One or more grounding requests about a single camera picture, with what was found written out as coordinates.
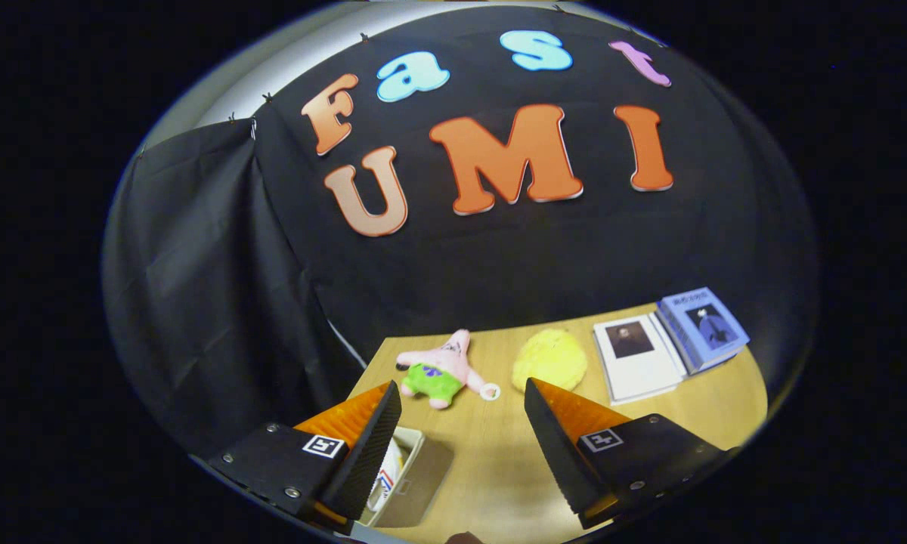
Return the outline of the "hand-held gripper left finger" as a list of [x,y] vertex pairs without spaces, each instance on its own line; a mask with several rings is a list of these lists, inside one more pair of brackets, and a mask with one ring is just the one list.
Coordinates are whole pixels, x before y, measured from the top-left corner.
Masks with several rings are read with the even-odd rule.
[[394,380],[293,426],[267,422],[209,457],[208,472],[273,513],[350,534],[401,417]]

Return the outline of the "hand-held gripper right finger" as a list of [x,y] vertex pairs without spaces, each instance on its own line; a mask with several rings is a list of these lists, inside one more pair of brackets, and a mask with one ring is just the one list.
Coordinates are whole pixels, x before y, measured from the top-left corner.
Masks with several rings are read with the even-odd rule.
[[524,410],[548,468],[585,530],[629,524],[708,478],[730,452],[660,413],[632,418],[529,378]]

